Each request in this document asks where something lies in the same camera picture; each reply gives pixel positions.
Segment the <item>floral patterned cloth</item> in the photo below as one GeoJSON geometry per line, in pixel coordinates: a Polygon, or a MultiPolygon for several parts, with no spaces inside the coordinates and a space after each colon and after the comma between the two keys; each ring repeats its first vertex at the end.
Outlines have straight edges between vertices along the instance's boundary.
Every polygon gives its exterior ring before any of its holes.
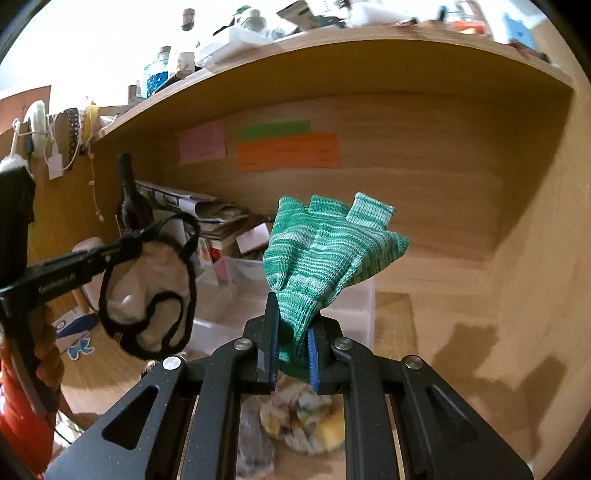
{"type": "Polygon", "coordinates": [[[329,449],[318,437],[317,427],[332,411],[331,396],[315,394],[307,383],[281,376],[276,391],[263,402],[259,418],[273,439],[283,441],[297,453],[320,455],[329,449]]]}

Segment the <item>orange sticky note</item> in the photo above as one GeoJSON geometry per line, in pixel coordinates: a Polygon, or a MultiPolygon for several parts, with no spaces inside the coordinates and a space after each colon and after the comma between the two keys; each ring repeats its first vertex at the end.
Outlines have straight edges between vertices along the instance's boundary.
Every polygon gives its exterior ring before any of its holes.
{"type": "Polygon", "coordinates": [[[338,169],[339,138],[332,132],[238,142],[238,168],[245,172],[278,169],[338,169]]]}

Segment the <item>clear plastic storage bin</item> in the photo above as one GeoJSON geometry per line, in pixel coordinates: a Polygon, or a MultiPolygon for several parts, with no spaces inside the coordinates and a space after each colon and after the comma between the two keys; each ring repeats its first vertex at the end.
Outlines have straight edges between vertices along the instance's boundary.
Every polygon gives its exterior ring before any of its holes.
{"type": "MultiPolygon", "coordinates": [[[[269,293],[260,261],[224,257],[204,270],[197,279],[197,306],[186,355],[209,355],[242,336],[246,321],[263,315],[269,293]]],[[[372,347],[375,305],[375,283],[367,280],[344,289],[322,315],[337,320],[349,338],[372,347]]]]}

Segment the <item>clear lidded container on shelf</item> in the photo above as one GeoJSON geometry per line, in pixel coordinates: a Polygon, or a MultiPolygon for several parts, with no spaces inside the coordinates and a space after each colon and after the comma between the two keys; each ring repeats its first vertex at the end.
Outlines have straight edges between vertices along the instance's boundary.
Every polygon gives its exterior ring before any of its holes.
{"type": "Polygon", "coordinates": [[[213,35],[194,53],[195,65],[208,68],[252,49],[269,45],[271,41],[259,33],[239,26],[229,26],[213,35]]]}

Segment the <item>blue beads jar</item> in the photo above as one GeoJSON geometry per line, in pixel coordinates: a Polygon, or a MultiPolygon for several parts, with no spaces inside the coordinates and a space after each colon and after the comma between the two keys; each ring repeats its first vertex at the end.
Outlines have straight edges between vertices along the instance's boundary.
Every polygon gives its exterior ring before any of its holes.
{"type": "Polygon", "coordinates": [[[159,49],[155,59],[144,67],[144,97],[149,98],[168,80],[168,61],[171,47],[159,49]]]}

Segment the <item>white pouch with black cord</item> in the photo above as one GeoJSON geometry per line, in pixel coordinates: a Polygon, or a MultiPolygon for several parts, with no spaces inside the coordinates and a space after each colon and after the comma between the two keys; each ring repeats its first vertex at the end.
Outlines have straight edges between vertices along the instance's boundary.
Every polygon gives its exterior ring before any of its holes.
{"type": "Polygon", "coordinates": [[[197,306],[191,256],[200,237],[197,219],[176,213],[119,238],[98,300],[99,320],[127,354],[162,361],[190,341],[197,306]]]}

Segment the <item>grey fuzzy cloth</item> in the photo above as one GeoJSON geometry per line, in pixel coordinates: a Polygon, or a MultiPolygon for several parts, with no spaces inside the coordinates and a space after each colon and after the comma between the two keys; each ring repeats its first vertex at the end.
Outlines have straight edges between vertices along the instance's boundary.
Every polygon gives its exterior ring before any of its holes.
{"type": "Polygon", "coordinates": [[[247,396],[240,405],[238,450],[236,450],[236,478],[263,479],[274,471],[273,441],[260,419],[262,401],[247,396]]]}

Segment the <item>yellow sponge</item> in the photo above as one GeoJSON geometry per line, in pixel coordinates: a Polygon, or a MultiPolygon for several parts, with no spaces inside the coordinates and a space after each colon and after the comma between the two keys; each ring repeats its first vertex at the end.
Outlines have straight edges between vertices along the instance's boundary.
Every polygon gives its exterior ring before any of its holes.
{"type": "Polygon", "coordinates": [[[346,428],[342,407],[335,409],[328,417],[318,422],[315,427],[315,436],[317,436],[325,452],[332,452],[345,447],[346,428]]]}

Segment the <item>dark wine bottle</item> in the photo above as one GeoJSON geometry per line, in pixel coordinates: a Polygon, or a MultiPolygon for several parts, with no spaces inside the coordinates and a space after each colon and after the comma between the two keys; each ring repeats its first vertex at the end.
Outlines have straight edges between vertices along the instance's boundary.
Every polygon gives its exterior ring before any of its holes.
{"type": "Polygon", "coordinates": [[[116,211],[117,226],[121,234],[143,230],[154,220],[148,200],[137,190],[132,169],[131,155],[116,156],[122,200],[116,211]]]}

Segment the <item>small pink box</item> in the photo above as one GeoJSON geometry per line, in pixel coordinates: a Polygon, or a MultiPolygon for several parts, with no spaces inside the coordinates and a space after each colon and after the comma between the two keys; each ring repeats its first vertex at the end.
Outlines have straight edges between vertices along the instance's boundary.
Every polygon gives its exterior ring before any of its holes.
{"type": "Polygon", "coordinates": [[[260,223],[236,237],[235,242],[240,254],[247,254],[269,244],[270,223],[260,223]]]}

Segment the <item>green sticky note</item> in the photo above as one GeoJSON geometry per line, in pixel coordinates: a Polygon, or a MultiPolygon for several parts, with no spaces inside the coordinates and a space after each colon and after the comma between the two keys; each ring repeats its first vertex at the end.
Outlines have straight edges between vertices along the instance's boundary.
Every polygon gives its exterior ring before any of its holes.
{"type": "Polygon", "coordinates": [[[239,131],[238,139],[242,142],[252,142],[286,136],[305,135],[310,133],[310,122],[295,120],[249,125],[239,131]]]}

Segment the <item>green knitted glove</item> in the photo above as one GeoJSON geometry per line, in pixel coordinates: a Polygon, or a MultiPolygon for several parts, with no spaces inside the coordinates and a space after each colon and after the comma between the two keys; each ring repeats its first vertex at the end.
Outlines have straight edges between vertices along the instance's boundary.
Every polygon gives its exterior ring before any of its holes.
{"type": "Polygon", "coordinates": [[[308,328],[346,287],[405,255],[409,240],[388,229],[394,207],[358,192],[353,203],[318,195],[280,198],[263,272],[280,309],[280,371],[310,378],[308,328]]]}

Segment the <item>blue plastic block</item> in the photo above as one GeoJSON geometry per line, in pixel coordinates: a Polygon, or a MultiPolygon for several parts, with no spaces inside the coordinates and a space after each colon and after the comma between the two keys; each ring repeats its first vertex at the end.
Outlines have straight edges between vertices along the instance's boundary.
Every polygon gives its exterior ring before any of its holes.
{"type": "Polygon", "coordinates": [[[508,14],[504,14],[503,24],[510,43],[519,43],[531,50],[537,49],[531,31],[521,20],[514,20],[508,14]]]}

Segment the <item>white fluffy pompom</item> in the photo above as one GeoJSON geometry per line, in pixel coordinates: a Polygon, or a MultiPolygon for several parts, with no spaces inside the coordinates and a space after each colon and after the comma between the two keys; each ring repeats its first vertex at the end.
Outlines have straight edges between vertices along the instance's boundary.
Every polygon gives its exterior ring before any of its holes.
{"type": "Polygon", "coordinates": [[[23,169],[30,177],[33,177],[28,162],[18,154],[5,156],[0,162],[0,172],[12,172],[23,169]]]}

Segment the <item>pink sticky note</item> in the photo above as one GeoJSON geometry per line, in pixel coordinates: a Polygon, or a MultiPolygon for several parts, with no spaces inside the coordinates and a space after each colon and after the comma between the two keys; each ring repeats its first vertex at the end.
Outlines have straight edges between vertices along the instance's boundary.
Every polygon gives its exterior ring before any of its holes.
{"type": "Polygon", "coordinates": [[[221,121],[209,122],[176,135],[181,165],[226,158],[224,128],[221,121]]]}

